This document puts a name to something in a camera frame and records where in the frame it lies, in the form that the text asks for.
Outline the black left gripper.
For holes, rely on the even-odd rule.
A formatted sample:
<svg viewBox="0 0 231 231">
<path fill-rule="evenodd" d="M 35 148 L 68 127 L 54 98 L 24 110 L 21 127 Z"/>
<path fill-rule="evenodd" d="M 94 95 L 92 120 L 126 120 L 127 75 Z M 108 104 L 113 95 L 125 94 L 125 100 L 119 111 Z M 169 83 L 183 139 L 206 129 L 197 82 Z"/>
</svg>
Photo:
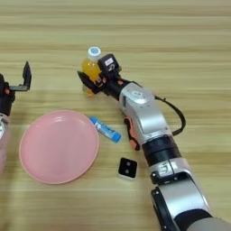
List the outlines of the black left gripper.
<svg viewBox="0 0 231 231">
<path fill-rule="evenodd" d="M 11 97 L 16 91 L 28 91 L 32 81 L 32 73 L 29 62 L 26 62 L 23 68 L 23 85 L 20 86 L 0 86 L 0 98 Z"/>
</svg>

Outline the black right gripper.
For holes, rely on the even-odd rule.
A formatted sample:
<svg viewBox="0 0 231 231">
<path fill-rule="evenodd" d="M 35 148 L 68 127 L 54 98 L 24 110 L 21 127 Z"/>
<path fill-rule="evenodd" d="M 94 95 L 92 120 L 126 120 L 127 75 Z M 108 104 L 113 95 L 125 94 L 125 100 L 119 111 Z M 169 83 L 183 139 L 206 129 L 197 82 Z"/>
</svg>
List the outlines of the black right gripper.
<svg viewBox="0 0 231 231">
<path fill-rule="evenodd" d="M 89 88 L 94 94 L 101 91 L 105 91 L 107 94 L 119 94 L 121 91 L 121 87 L 118 83 L 121 76 L 118 73 L 106 74 L 101 72 L 99 74 L 101 78 L 99 87 L 84 72 L 78 70 L 78 75 L 83 85 Z"/>
</svg>

